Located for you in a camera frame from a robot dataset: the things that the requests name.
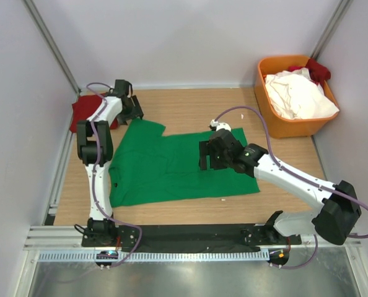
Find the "green t-shirt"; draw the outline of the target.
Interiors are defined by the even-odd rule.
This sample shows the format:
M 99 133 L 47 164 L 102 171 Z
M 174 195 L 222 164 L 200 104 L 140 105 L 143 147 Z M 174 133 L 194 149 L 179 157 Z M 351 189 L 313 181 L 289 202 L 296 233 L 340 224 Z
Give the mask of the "green t-shirt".
M 256 179 L 223 170 L 199 168 L 199 142 L 210 131 L 164 135 L 165 126 L 135 119 L 109 167 L 112 207 L 207 197 L 255 194 Z

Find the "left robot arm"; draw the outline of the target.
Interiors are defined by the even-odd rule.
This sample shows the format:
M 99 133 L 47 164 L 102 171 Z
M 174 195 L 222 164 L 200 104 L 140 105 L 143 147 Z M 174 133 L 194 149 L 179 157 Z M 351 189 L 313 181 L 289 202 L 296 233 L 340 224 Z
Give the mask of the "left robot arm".
M 114 121 L 127 124 L 130 120 L 142 119 L 144 113 L 133 94 L 132 84 L 127 80 L 116 79 L 112 87 L 102 83 L 108 87 L 105 93 L 92 90 L 95 84 L 89 83 L 86 88 L 101 102 L 90 116 L 76 124 L 77 155 L 89 180 L 90 213 L 86 227 L 76 225 L 75 229 L 82 234 L 83 247 L 109 248 L 118 240 L 108 174 L 114 154 L 110 126 Z

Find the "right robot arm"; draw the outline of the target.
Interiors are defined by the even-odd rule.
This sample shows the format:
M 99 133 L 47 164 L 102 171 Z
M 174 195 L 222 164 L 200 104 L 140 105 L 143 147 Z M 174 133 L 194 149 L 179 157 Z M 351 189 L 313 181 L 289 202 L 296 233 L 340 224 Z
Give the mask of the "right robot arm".
M 306 212 L 275 212 L 265 229 L 267 242 L 281 244 L 292 235 L 319 235 L 331 244 L 342 245 L 361 216 L 352 184 L 325 181 L 272 157 L 257 145 L 242 145 L 227 129 L 214 131 L 199 142 L 199 167 L 236 173 L 267 181 L 300 198 L 310 206 Z

